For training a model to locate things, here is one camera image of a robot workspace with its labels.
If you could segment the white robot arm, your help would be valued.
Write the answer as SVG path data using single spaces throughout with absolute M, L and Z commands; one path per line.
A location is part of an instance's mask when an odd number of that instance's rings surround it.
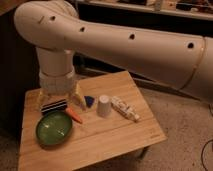
M 78 52 L 213 104 L 213 38 L 87 22 L 62 0 L 23 3 L 14 24 L 36 48 L 40 86 L 48 94 L 74 90 Z

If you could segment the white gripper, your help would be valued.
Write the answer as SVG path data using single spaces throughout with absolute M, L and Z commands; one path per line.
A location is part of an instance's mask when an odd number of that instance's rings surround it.
M 39 61 L 40 86 L 37 107 L 46 105 L 51 95 L 64 95 L 68 93 L 70 103 L 86 109 L 86 101 L 79 84 L 76 84 L 75 68 L 73 66 L 74 52 L 71 50 L 47 50 L 37 48 Z

